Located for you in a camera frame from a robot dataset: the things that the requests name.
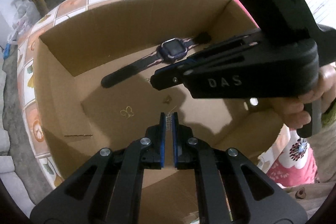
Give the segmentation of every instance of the watch screen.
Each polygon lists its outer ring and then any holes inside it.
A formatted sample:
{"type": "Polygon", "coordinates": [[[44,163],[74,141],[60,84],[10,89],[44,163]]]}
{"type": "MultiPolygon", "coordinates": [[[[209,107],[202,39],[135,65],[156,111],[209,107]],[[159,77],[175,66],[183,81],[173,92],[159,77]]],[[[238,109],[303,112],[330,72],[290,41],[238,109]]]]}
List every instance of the watch screen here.
{"type": "Polygon", "coordinates": [[[171,56],[175,56],[185,51],[185,47],[183,47],[177,39],[166,42],[163,46],[171,56]]]}

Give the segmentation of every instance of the human hand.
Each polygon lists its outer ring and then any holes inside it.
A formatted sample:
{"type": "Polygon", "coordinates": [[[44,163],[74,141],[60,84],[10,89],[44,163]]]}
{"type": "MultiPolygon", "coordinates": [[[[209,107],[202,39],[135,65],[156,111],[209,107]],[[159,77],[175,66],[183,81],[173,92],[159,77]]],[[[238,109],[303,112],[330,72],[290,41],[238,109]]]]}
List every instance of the human hand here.
{"type": "Polygon", "coordinates": [[[302,128],[310,123],[311,117],[303,110],[303,105],[321,98],[322,113],[330,107],[336,98],[336,70],[332,65],[320,68],[319,80],[314,89],[298,98],[270,98],[275,112],[280,115],[289,128],[302,128]]]}

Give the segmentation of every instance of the black watch strap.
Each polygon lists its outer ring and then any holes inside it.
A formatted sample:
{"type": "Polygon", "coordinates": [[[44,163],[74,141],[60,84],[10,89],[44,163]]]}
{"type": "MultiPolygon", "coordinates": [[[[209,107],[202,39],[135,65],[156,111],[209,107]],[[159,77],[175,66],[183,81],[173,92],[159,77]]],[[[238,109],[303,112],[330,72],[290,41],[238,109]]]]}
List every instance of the black watch strap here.
{"type": "MultiPolygon", "coordinates": [[[[201,33],[195,38],[188,38],[183,39],[183,45],[188,49],[192,49],[197,44],[207,43],[211,40],[211,37],[208,33],[201,33]]],[[[164,61],[163,56],[158,51],[154,51],[151,54],[125,66],[121,69],[112,72],[109,75],[106,75],[101,80],[101,86],[104,88],[110,88],[114,85],[134,76],[137,75],[139,72],[150,68],[154,65],[160,64],[164,61]]]]}

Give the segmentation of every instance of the gray floor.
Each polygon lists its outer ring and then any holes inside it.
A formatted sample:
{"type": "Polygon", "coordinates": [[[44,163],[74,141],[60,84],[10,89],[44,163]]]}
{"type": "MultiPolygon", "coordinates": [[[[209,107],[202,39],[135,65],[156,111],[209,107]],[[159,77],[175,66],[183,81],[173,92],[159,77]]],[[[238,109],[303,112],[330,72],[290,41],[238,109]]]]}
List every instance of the gray floor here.
{"type": "Polygon", "coordinates": [[[18,99],[16,69],[17,46],[12,46],[11,54],[4,61],[2,68],[7,73],[4,89],[3,126],[9,134],[9,155],[13,158],[15,171],[25,185],[31,201],[37,204],[52,189],[38,166],[29,144],[18,99]]]}

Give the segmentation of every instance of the metal screw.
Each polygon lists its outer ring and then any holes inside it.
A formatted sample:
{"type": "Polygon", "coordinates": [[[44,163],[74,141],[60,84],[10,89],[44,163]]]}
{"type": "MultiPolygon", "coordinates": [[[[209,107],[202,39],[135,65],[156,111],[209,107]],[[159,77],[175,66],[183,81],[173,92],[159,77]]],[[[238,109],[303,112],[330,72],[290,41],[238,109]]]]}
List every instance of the metal screw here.
{"type": "Polygon", "coordinates": [[[100,155],[105,157],[108,156],[111,153],[111,150],[109,150],[108,148],[103,148],[102,150],[100,150],[100,155]]]}
{"type": "Polygon", "coordinates": [[[197,144],[198,140],[196,138],[190,138],[188,139],[189,144],[197,144]]]}
{"type": "Polygon", "coordinates": [[[191,74],[191,73],[193,73],[193,72],[194,72],[194,70],[190,69],[190,70],[185,71],[185,72],[183,73],[183,75],[189,75],[189,74],[191,74]]]}
{"type": "Polygon", "coordinates": [[[235,157],[238,156],[238,150],[236,148],[229,148],[227,150],[227,153],[229,154],[229,156],[231,157],[235,157]]]}
{"type": "Polygon", "coordinates": [[[144,145],[150,144],[151,143],[151,139],[150,138],[142,138],[140,140],[140,143],[144,144],[144,145]]]}

